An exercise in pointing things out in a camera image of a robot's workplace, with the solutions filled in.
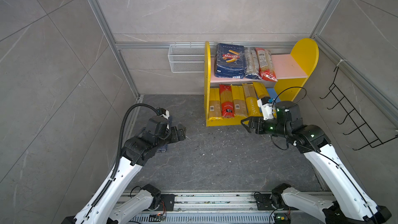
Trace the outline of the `dark label spaghetti pack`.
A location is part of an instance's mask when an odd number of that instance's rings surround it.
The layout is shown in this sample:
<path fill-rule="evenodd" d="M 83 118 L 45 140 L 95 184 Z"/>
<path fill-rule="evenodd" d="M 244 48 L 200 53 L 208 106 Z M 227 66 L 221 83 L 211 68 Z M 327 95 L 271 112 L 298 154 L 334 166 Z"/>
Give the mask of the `dark label spaghetti pack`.
<path fill-rule="evenodd" d="M 256 68 L 255 60 L 252 56 L 250 48 L 245 47 L 244 52 L 246 61 L 245 77 L 252 80 L 261 80 L 261 77 L 259 75 L 259 69 Z"/>

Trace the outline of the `yellow spaghetti pack white lettering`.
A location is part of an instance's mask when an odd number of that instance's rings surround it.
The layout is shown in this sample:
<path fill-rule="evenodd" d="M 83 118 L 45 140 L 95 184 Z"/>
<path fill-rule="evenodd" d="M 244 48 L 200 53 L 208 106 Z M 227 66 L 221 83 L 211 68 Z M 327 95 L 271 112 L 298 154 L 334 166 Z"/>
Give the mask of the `yellow spaghetti pack white lettering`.
<path fill-rule="evenodd" d="M 245 96 L 245 102 L 247 106 L 247 112 L 248 116 L 254 116 L 254 117 L 260 117 L 262 116 L 262 113 L 260 111 L 260 108 L 257 104 L 257 95 L 255 92 L 255 88 L 253 84 L 242 84 L 243 86 L 243 91 L 244 91 L 244 96 Z"/>

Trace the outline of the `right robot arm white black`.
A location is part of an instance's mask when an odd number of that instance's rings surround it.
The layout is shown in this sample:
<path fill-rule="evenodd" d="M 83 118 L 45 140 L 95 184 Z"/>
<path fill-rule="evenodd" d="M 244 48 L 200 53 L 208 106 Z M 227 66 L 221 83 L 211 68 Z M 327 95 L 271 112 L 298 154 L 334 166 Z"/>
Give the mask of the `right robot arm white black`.
<path fill-rule="evenodd" d="M 322 200 L 281 184 L 272 193 L 276 209 L 297 208 L 325 224 L 384 224 L 392 217 L 388 208 L 373 201 L 352 177 L 324 131 L 317 125 L 304 124 L 297 104 L 271 104 L 263 99 L 260 103 L 263 115 L 243 119 L 244 128 L 284 138 L 288 146 L 296 147 L 335 197 L 334 201 Z"/>

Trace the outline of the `yellow spaghetti pack barcode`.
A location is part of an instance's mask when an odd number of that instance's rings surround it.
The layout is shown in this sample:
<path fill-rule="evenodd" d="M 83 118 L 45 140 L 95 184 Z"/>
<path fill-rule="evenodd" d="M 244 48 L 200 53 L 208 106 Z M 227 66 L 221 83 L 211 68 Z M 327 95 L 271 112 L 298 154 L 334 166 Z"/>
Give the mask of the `yellow spaghetti pack barcode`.
<path fill-rule="evenodd" d="M 232 85 L 231 90 L 234 106 L 234 115 L 248 117 L 243 86 Z"/>

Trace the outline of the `blue Barilla pasta bag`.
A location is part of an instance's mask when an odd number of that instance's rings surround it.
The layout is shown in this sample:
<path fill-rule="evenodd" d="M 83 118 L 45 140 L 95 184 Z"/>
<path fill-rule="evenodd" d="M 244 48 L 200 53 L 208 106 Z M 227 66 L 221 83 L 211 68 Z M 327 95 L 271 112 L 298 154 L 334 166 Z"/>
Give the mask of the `blue Barilla pasta bag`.
<path fill-rule="evenodd" d="M 215 76 L 243 79 L 246 72 L 245 48 L 219 43 L 215 55 Z"/>

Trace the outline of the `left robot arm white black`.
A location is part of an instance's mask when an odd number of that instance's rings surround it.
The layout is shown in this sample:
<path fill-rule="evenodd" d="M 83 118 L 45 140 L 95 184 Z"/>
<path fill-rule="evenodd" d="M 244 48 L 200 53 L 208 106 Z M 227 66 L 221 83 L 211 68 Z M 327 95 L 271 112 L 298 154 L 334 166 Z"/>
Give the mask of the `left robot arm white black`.
<path fill-rule="evenodd" d="M 137 214 L 161 207 L 161 191 L 147 184 L 126 202 L 117 202 L 130 181 L 157 151 L 170 143 L 185 140 L 182 124 L 171 126 L 165 116 L 154 116 L 141 132 L 128 139 L 112 172 L 106 177 L 92 199 L 75 216 L 65 217 L 64 224 L 126 224 Z"/>

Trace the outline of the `yellow spaghetti pack top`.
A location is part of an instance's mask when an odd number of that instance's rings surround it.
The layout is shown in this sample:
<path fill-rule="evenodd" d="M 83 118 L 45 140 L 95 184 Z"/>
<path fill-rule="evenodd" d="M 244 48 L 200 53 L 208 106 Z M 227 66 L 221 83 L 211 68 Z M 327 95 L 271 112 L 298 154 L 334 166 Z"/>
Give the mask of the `yellow spaghetti pack top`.
<path fill-rule="evenodd" d="M 215 121 L 215 120 L 222 119 L 219 88 L 210 88 L 209 105 L 208 105 L 208 119 L 209 119 L 209 121 Z"/>

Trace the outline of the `red blue spaghetti pack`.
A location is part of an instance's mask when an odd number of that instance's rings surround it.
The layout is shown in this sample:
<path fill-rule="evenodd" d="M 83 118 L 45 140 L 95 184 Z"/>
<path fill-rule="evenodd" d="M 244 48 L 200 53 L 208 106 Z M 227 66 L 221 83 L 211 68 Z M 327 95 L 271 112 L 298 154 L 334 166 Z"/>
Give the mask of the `red blue spaghetti pack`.
<path fill-rule="evenodd" d="M 259 75 L 263 80 L 277 82 L 275 68 L 271 52 L 267 49 L 256 47 L 256 54 L 259 61 Z"/>

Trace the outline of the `blue Barilla spaghetti box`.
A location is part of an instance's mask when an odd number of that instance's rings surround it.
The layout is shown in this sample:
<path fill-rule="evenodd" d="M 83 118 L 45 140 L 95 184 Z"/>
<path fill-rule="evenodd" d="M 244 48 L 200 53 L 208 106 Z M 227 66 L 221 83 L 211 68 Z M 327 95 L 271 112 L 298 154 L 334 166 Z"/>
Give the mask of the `blue Barilla spaghetti box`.
<path fill-rule="evenodd" d="M 168 130 L 170 130 L 170 124 L 172 123 L 172 116 L 169 116 L 169 124 L 167 126 Z M 161 148 L 157 150 L 158 153 L 165 153 L 167 152 L 168 144 L 165 144 Z"/>

